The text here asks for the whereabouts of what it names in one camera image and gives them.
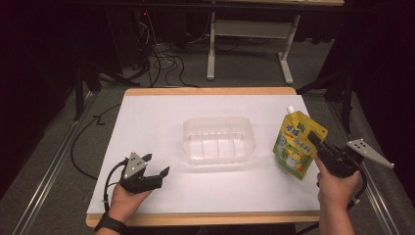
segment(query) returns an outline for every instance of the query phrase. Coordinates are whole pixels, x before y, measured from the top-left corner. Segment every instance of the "table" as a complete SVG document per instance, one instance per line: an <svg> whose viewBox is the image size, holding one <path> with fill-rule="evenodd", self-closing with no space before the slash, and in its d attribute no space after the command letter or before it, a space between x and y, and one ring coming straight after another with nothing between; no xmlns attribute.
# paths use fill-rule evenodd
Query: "table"
<svg viewBox="0 0 415 235"><path fill-rule="evenodd" d="M344 0L323 0L323 1L303 1L303 0L221 0L216 2L249 2L257 4L296 4L296 5L320 5L320 6L342 6ZM300 15L294 15L290 23L271 23L271 22L251 22L251 21L227 21L217 20L216 13L212 12L210 17L210 46L207 58L207 80L214 80L215 50L214 39L217 35L224 36L244 36L260 38L282 38L286 40L283 52L277 53L277 58L283 71L285 82L288 85L294 83L288 66L287 57L296 35L300 22Z"/></svg>
<svg viewBox="0 0 415 235"><path fill-rule="evenodd" d="M127 90L87 212L87 225L95 226L104 212L101 200L108 172L130 152L153 154L145 175L170 166L162 188L127 221L130 226L317 221L316 165L299 181L279 168L272 154L285 108L290 105L307 113L302 97L290 87ZM247 164L193 167L175 158L183 153L179 122L208 115L251 120L256 146ZM117 181L119 171L114 175Z"/></svg>

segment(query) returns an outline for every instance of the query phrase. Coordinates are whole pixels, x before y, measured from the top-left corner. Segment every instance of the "clear plastic container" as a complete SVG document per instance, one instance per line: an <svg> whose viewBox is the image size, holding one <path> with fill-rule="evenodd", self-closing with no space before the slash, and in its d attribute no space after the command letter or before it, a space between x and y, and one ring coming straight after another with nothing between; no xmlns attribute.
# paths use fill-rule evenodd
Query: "clear plastic container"
<svg viewBox="0 0 415 235"><path fill-rule="evenodd" d="M192 165L246 162L254 134L246 117L199 117L183 122L183 144Z"/></svg>

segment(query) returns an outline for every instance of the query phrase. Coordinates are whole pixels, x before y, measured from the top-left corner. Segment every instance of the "metal rail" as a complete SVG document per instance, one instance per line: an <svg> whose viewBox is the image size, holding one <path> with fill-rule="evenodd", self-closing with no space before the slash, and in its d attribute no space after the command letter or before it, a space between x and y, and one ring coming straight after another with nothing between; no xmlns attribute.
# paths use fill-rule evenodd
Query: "metal rail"
<svg viewBox="0 0 415 235"><path fill-rule="evenodd" d="M343 124L341 122L341 115L339 107L334 102L328 102L329 110L332 112L332 115L335 117L337 125L340 127L342 134L346 141L352 140L351 136L346 133L343 129ZM384 198L376 186L371 173L369 172L365 163L361 164L361 167L367 177L367 189L366 195L369 198L370 203L372 204L373 210L375 211L376 216L387 235L399 235L399 231L394 223L392 216L384 202Z"/></svg>
<svg viewBox="0 0 415 235"><path fill-rule="evenodd" d="M85 100L88 101L86 109L79 117L79 120L75 120L72 123L67 135L64 138L63 143L59 147L58 152L56 153L54 159L49 165L49 168L47 169L45 175L43 176L42 181L40 182L35 193L33 194L33 197L31 198L29 204L27 205L26 210L24 211L21 219L16 225L15 230L12 233L13 235L15 234L21 235L21 234L28 233L31 225L33 224L34 220L37 217L37 214L42 208L42 205L46 197L48 196L49 191L51 190L55 182L55 179L57 178L59 171L62 168L62 165L65 162L67 150L69 149L71 143L73 142L73 138L75 134L77 133L77 130L80 127L80 124L85 118L85 114L87 113L87 111L90 109L90 107L94 103L96 97L97 96L93 95L92 92L88 92L88 94L86 95Z"/></svg>

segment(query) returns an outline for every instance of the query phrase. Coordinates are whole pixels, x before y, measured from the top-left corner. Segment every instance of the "wire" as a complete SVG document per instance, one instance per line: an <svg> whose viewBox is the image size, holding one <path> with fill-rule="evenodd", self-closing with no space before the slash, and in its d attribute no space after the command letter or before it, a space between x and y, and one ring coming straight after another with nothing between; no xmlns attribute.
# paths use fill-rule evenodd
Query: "wire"
<svg viewBox="0 0 415 235"><path fill-rule="evenodd" d="M206 35L207 31L208 31L208 25L210 23L210 15L211 15L211 13L208 13L207 14L207 24L206 24L205 30L204 30L204 32L202 32L201 36L198 39L194 40L194 41L187 42L187 44L192 44L192 43L200 42L200 41L203 41L203 40L209 38L209 36L205 36L205 35Z"/></svg>
<svg viewBox="0 0 415 235"><path fill-rule="evenodd" d="M165 76L164 76L164 80L165 80L165 82L168 84L168 85L172 85L172 84L170 84L170 82L168 81L168 79L167 79L167 76L168 76L168 74L171 72L171 71L174 71L177 67L178 67L178 65L177 65L177 63L176 63L176 60L174 60L174 58L172 58L172 60L171 60L173 63L172 63L172 65L171 66L169 66L168 68L166 68L166 70L167 69L169 69L166 73L165 73Z"/></svg>
<svg viewBox="0 0 415 235"><path fill-rule="evenodd" d="M152 24L152 19L150 18L149 12L146 11L146 15L147 18L149 19L149 24L150 24L150 28L152 29L152 33L153 33L153 40L155 41L155 46L157 47L157 49L159 50L159 53L161 54L161 56L164 58L164 55L162 54L159 45L157 43L157 39L156 39L156 33L155 33L155 29L153 28L153 24Z"/></svg>
<svg viewBox="0 0 415 235"><path fill-rule="evenodd" d="M114 166L114 168L108 174L107 180L105 182L105 187L104 187L104 208L105 208L105 212L108 212L110 210L110 202L108 200L108 188L110 187L109 184L110 184L111 176L113 175L113 173L116 169L118 169L122 165L127 165L127 164L128 164L128 159L124 159L122 162L120 162L116 166Z"/></svg>
<svg viewBox="0 0 415 235"><path fill-rule="evenodd" d="M233 51L233 50L235 50L236 48L238 48L239 46L240 46L240 44L241 44L241 41L239 40L239 38L236 40L236 45L234 45L232 48L230 48L230 49L226 49L226 50L224 50L224 49L220 49L220 48L218 48L216 45L214 46L214 48L215 48L215 50L217 50L217 51L220 51L220 52L230 52L230 51Z"/></svg>
<svg viewBox="0 0 415 235"><path fill-rule="evenodd" d="M318 226L319 226L319 223L318 223L318 222L316 222L316 223L314 223L314 224L311 224L311 225L309 225L308 227L306 227L306 228L304 228L303 230L301 230L300 232L296 233L296 235L301 235L301 234L304 234L304 233L306 233L306 232L309 232L309 231L311 231L311 230L313 230L313 229L318 228Z"/></svg>
<svg viewBox="0 0 415 235"><path fill-rule="evenodd" d="M109 184L107 188L110 188L111 186L116 185L116 184L118 184L118 183L119 183L119 182L115 182L115 183Z"/></svg>
<svg viewBox="0 0 415 235"><path fill-rule="evenodd" d="M73 166L80 172L80 173L82 173L82 174L84 174L85 176L87 176L87 177L89 177L89 178L91 178L91 179L94 179L94 180L97 180L98 178L97 177L95 177L95 176L93 176L92 174L89 174L89 173L87 173L86 171L84 171L83 169L81 169L78 165L77 165L77 163L76 163L76 161L75 161L75 158L74 158L74 155L73 155L73 149L74 149L74 146L75 146L75 144L76 144L76 141L79 139L79 137L82 135L82 133L95 121L95 120L98 120L98 122L101 120L101 117L104 115L104 114L106 114L107 112L109 112L109 111L111 111L112 109L114 109L114 108L116 108L116 107L118 107L118 106L120 106L121 104L116 104L116 105L114 105L114 106L112 106L112 107L110 107L109 109L107 109L107 110L105 110L105 111L103 111L102 113L100 113L99 115L97 115L97 116L94 116L94 118L92 118L92 120L91 121L89 121L86 125L85 125L85 127L83 127L82 128L82 130L81 131L79 131L79 133L76 135L76 137L75 137L75 139L73 140L73 142L72 142L72 145L70 146L70 160L72 161L72 164L73 164Z"/></svg>
<svg viewBox="0 0 415 235"><path fill-rule="evenodd" d="M190 87L199 87L199 86L197 86L197 85L194 85L194 84L189 84L189 83L186 83L186 82L184 82L183 81L183 78L182 78L182 74L183 74L183 72L184 72L184 62L183 62L183 60L181 59L181 57L179 57L179 56L176 56L177 57L177 59L179 59L180 60L180 62L182 63L182 70L181 70L181 72L180 72L180 74L179 74L179 80L183 83L183 85L185 85L185 86L190 86Z"/></svg>
<svg viewBox="0 0 415 235"><path fill-rule="evenodd" d="M245 44L245 45L254 45L254 46L263 46L275 40L276 38L265 38L263 42L253 42L253 41L244 40L244 38L240 38L240 41L243 43L243 45Z"/></svg>
<svg viewBox="0 0 415 235"><path fill-rule="evenodd" d="M161 62L160 62L160 59L159 59L159 57L158 57L158 56L156 56L156 59L157 59L157 61L159 62L159 65L161 65ZM151 77L150 77L150 72L149 72L149 78L150 78L150 88L153 88L153 87L155 86L156 82L159 80L160 73L161 73L161 69L158 69L156 79L155 79L154 81L152 81L152 79L151 79Z"/></svg>
<svg viewBox="0 0 415 235"><path fill-rule="evenodd" d="M361 184L362 184L362 186L360 187L360 190L354 195L352 200L347 205L347 209L350 210L354 205L356 205L360 202L359 201L360 197L366 191L367 177L366 177L366 174L363 172L363 169L360 167L360 165L354 159L352 159L350 156L347 156L347 157L358 168L358 170L360 172L360 181L361 181Z"/></svg>
<svg viewBox="0 0 415 235"><path fill-rule="evenodd" d="M143 36L144 29L147 29L147 33L146 33L147 34L147 38L146 38L146 43L144 44L144 45L147 45L149 43L149 38L150 38L149 28L144 23L139 22L138 24L140 24L141 26L143 26L143 30L141 31L140 38ZM138 39L137 37L135 37L135 39L140 44L140 39Z"/></svg>

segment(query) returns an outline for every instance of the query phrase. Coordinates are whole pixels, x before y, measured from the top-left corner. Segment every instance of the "juice pouch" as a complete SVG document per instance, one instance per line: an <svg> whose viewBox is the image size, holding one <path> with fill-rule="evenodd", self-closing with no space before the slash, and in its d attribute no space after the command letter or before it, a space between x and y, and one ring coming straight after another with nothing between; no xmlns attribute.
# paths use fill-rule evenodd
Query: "juice pouch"
<svg viewBox="0 0 415 235"><path fill-rule="evenodd" d="M317 152L307 139L308 133L314 131L323 141L328 131L301 111L295 112L292 106L287 111L273 152L280 167L302 180Z"/></svg>

